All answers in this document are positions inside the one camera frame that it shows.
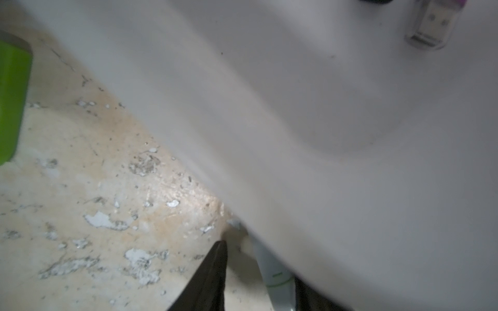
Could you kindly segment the purple usb flash drive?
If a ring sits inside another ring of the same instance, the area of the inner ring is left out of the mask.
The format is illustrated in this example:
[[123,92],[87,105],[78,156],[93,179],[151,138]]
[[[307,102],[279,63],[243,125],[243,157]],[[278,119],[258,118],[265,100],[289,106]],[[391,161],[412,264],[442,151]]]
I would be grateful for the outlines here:
[[412,46],[435,51],[449,41],[467,1],[413,1],[405,41]]

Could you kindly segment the black usb drive white stripe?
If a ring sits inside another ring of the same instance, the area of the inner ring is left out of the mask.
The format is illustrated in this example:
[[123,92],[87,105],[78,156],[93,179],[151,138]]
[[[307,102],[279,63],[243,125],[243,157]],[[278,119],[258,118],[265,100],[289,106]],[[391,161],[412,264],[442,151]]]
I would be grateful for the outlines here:
[[386,5],[392,2],[392,0],[360,0],[366,3],[372,3],[375,5]]

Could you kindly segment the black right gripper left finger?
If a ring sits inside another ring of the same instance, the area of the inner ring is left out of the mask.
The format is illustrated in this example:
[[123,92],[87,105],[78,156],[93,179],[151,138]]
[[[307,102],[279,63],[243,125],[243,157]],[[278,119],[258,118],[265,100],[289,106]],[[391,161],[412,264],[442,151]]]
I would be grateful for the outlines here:
[[226,241],[216,241],[169,311],[225,310],[224,290],[228,265]]

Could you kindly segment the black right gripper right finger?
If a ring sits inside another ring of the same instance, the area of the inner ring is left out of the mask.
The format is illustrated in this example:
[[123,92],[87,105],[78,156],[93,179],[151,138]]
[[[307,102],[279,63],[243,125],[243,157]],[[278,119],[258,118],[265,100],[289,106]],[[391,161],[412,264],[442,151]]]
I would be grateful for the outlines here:
[[306,285],[299,278],[295,279],[296,309],[299,311],[348,311],[336,302],[329,300],[317,291]]

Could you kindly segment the white usb flash drive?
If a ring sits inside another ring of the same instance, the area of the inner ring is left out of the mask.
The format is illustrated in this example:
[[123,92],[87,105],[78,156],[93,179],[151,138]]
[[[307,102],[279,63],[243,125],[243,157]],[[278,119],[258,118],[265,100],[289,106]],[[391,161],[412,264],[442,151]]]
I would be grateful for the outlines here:
[[297,310],[294,274],[257,237],[249,233],[248,239],[273,309]]

